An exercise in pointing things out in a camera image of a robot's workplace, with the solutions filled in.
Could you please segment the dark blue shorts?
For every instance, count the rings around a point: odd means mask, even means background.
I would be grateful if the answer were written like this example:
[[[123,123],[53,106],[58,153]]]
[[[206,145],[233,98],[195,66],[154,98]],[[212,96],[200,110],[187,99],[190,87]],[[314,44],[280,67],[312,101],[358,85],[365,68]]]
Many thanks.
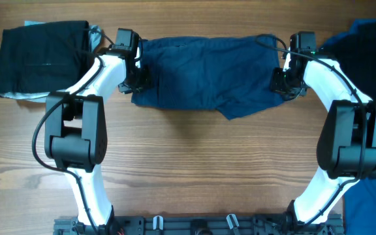
[[[283,104],[270,90],[278,53],[275,40],[255,37],[170,37],[143,43],[142,64],[152,86],[132,96],[138,106],[218,110],[242,118]]]

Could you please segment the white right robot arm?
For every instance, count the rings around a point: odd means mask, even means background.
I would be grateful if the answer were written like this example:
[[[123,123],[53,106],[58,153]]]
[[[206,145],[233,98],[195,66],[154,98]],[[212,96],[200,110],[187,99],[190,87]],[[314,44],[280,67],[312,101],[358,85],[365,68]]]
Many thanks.
[[[376,174],[376,105],[318,51],[313,32],[293,34],[280,50],[286,65],[274,69],[271,91],[291,101],[311,88],[328,112],[317,143],[319,167],[282,222],[284,232],[305,232],[324,224],[347,190]]]

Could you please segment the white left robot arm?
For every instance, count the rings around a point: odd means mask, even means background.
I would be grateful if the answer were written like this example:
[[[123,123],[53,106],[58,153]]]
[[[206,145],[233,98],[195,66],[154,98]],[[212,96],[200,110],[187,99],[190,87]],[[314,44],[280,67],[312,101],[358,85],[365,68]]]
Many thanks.
[[[119,28],[116,40],[94,55],[93,66],[79,82],[46,98],[32,144],[44,129],[45,154],[55,162],[52,170],[67,177],[78,206],[77,217],[55,222],[54,234],[123,234],[102,178],[108,145],[104,104],[115,90],[141,93],[152,86],[148,68],[140,64],[142,55],[139,34]]]

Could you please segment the black crumpled garment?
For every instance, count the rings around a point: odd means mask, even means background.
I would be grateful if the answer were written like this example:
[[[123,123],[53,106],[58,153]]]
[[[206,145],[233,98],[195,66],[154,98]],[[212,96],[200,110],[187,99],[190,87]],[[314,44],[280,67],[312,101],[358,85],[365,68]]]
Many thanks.
[[[348,32],[328,39],[321,49],[332,54],[352,83],[376,104],[376,20],[355,20]],[[376,172],[370,178],[376,179]]]

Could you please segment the bright blue garment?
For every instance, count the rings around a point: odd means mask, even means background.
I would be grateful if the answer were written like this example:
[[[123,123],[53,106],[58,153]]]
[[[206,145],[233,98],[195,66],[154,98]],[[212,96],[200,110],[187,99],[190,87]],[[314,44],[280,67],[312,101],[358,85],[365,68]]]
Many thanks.
[[[346,234],[376,234],[376,179],[361,180],[345,193]]]

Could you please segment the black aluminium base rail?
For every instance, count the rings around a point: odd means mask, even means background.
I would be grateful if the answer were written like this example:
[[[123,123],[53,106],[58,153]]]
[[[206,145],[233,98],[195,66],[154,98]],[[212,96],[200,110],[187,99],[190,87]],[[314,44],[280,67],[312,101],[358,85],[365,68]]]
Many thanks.
[[[284,231],[280,214],[257,214],[254,216],[225,217],[155,217],[116,216],[111,225],[101,225],[101,234],[125,235],[195,235],[195,234],[324,234],[344,235],[340,214],[331,214],[325,223],[309,225],[298,231]]]

